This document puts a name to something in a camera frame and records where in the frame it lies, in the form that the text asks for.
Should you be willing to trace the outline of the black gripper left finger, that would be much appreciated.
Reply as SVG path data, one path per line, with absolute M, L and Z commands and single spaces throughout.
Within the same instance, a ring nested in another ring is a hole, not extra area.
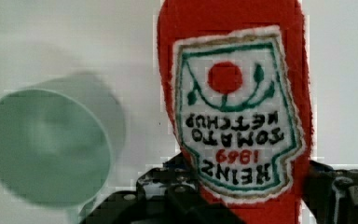
M 112 193 L 80 224 L 245 224 L 221 203 L 200 195 L 182 154 L 140 176 L 135 190 Z

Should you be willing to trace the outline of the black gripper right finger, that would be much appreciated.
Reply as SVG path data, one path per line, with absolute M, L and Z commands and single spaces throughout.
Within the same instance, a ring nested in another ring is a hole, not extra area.
M 302 200 L 317 224 L 358 224 L 358 169 L 310 161 Z

